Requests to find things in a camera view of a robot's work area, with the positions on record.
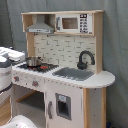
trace stovetop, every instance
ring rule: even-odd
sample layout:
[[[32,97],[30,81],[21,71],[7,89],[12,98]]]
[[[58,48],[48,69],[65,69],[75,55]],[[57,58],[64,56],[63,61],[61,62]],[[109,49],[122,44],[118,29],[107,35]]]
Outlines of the stovetop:
[[[40,66],[37,66],[37,67],[29,67],[27,66],[27,64],[23,64],[23,65],[18,66],[17,68],[21,68],[21,69],[25,69],[25,70],[33,71],[33,72],[46,73],[57,67],[58,65],[42,63]]]

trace toy kitchen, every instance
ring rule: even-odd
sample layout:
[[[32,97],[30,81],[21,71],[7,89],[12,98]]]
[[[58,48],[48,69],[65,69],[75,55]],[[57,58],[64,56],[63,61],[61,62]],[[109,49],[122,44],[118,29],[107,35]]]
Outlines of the toy kitchen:
[[[115,76],[102,70],[103,11],[28,12],[22,22],[28,58],[12,67],[17,115],[37,128],[106,128]]]

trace microwave window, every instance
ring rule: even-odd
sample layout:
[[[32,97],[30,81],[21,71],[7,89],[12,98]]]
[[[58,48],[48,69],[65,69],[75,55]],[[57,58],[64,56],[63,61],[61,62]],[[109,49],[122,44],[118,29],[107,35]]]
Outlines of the microwave window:
[[[77,18],[62,18],[63,29],[78,29]]]

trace utensil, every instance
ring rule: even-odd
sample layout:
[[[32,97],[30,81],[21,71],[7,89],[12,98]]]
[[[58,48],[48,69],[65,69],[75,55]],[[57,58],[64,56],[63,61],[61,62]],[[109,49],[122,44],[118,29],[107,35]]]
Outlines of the utensil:
[[[36,66],[40,66],[43,59],[41,59],[41,57],[39,56],[32,56],[32,57],[28,57],[26,58],[26,63],[28,66],[30,67],[36,67]]]

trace microwave door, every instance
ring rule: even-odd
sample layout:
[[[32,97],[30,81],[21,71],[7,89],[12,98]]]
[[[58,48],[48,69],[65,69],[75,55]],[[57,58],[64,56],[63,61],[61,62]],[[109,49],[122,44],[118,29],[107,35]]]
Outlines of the microwave door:
[[[65,14],[57,16],[57,32],[80,33],[79,14]]]

